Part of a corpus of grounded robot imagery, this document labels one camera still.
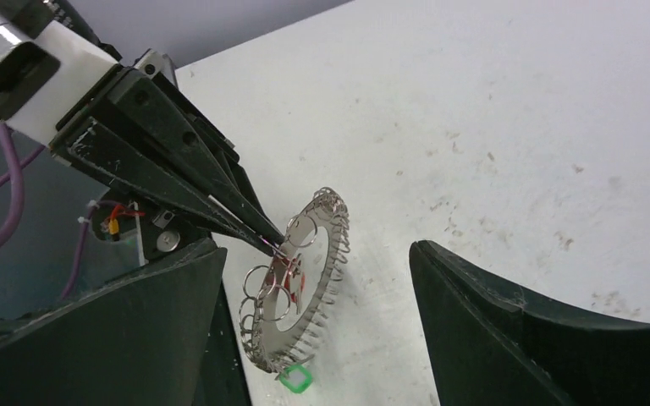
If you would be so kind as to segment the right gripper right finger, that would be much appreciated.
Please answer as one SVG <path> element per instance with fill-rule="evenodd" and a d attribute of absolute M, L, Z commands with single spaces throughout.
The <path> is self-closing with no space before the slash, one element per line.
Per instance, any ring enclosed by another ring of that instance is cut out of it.
<path fill-rule="evenodd" d="M 443 405 L 650 405 L 650 324 L 551 299 L 429 240 L 409 249 Z"/>

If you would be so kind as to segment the silver keyring disc with rings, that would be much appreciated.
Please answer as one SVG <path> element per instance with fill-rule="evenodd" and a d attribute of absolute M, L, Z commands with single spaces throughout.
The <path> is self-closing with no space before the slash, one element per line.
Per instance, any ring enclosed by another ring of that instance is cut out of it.
<path fill-rule="evenodd" d="M 282 375 L 313 358 L 344 279 L 349 230 L 343 198 L 322 187 L 289 220 L 271 261 L 245 274 L 237 322 L 256 368 Z"/>

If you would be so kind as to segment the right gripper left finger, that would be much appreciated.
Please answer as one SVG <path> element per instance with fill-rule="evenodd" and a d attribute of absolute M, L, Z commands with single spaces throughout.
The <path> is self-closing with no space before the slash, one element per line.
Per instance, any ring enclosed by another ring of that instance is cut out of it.
<path fill-rule="evenodd" d="M 0 405 L 189 405 L 227 251 L 210 239 L 0 320 Z"/>

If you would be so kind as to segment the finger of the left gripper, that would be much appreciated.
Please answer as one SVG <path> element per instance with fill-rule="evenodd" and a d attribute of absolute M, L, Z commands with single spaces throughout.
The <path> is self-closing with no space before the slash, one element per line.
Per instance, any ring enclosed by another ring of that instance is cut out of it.
<path fill-rule="evenodd" d="M 253 247 L 283 243 L 249 188 L 238 154 L 175 85 L 126 69 L 107 99 L 135 126 L 136 145 L 183 185 L 174 207 Z"/>
<path fill-rule="evenodd" d="M 145 149 L 137 146 L 132 138 L 135 133 L 136 130 L 117 133 L 98 120 L 85 120 L 64 127 L 51 147 L 55 155 L 106 186 L 149 200 L 198 228 L 216 233 L 209 225 L 172 205 L 176 193 L 184 190 L 183 185 L 174 174 L 157 167 L 145 155 Z M 251 247 L 273 257 L 276 246 Z"/>

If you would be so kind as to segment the key with red tag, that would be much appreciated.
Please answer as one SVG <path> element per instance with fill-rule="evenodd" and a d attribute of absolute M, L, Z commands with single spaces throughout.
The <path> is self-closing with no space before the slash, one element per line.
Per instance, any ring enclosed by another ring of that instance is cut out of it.
<path fill-rule="evenodd" d="M 303 255 L 296 254 L 284 262 L 285 274 L 283 286 L 289 297 L 289 303 L 295 307 L 295 314 L 299 315 L 302 309 L 302 294 L 305 285 L 305 273 L 302 270 Z"/>

